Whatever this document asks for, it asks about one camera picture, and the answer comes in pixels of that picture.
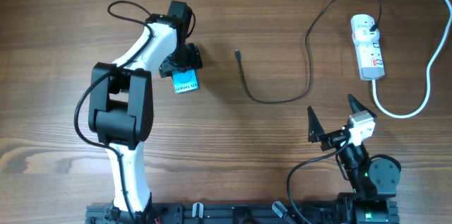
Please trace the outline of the teal screen smartphone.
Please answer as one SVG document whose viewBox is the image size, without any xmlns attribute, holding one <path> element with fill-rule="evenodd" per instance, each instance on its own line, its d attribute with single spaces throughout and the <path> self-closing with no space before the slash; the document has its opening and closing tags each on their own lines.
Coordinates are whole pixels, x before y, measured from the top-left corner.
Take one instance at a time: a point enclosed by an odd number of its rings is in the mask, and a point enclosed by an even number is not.
<svg viewBox="0 0 452 224">
<path fill-rule="evenodd" d="M 176 94 L 188 93 L 199 89 L 196 72 L 194 70 L 186 72 L 175 71 L 172 74 L 172 81 Z"/>
</svg>

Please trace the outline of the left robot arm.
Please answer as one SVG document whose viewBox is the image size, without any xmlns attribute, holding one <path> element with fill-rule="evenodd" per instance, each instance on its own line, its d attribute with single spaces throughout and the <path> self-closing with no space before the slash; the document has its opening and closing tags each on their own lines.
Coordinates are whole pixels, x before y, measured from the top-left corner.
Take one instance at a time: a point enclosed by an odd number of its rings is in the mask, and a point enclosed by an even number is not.
<svg viewBox="0 0 452 224">
<path fill-rule="evenodd" d="M 105 222 L 160 222 L 144 169 L 144 143 L 154 119 L 152 77 L 170 77 L 176 94 L 199 89 L 201 54 L 186 41 L 196 25 L 189 5 L 172 1 L 166 14 L 149 13 L 140 25 L 143 33 L 123 56 L 93 67 L 91 84 L 74 112 L 78 119 L 82 104 L 90 101 L 93 145 L 107 151 L 112 166 L 115 197 L 102 216 Z"/>
</svg>

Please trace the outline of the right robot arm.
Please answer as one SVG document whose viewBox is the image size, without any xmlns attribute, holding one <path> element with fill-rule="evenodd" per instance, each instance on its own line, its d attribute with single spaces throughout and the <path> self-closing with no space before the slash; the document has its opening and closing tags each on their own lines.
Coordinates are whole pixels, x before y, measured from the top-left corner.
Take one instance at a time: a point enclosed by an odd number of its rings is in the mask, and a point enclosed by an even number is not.
<svg viewBox="0 0 452 224">
<path fill-rule="evenodd" d="M 308 141 L 319 142 L 321 150 L 337 150 L 335 159 L 343 178 L 353 188 L 341 192 L 333 201 L 307 205 L 307 213 L 315 223 L 389 223 L 400 222 L 396 196 L 401 164 L 384 154 L 370 156 L 364 140 L 374 134 L 376 114 L 348 95 L 352 114 L 341 129 L 326 133 L 314 109 L 307 108 Z"/>
</svg>

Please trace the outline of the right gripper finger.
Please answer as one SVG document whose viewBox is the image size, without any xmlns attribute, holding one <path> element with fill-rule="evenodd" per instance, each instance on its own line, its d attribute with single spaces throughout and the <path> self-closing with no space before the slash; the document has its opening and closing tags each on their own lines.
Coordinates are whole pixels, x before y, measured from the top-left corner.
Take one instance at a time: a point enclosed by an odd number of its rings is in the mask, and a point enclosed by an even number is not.
<svg viewBox="0 0 452 224">
<path fill-rule="evenodd" d="M 367 111 L 373 118 L 377 118 L 376 114 L 372 112 L 369 108 L 365 107 L 360 101 L 358 101 L 352 94 L 347 96 L 348 102 L 350 104 L 350 108 L 352 113 L 358 113 Z"/>
<path fill-rule="evenodd" d="M 316 143 L 322 141 L 325 131 L 318 120 L 316 113 L 312 106 L 308 106 L 308 120 L 309 120 L 309 131 L 308 131 L 308 142 Z"/>
</svg>

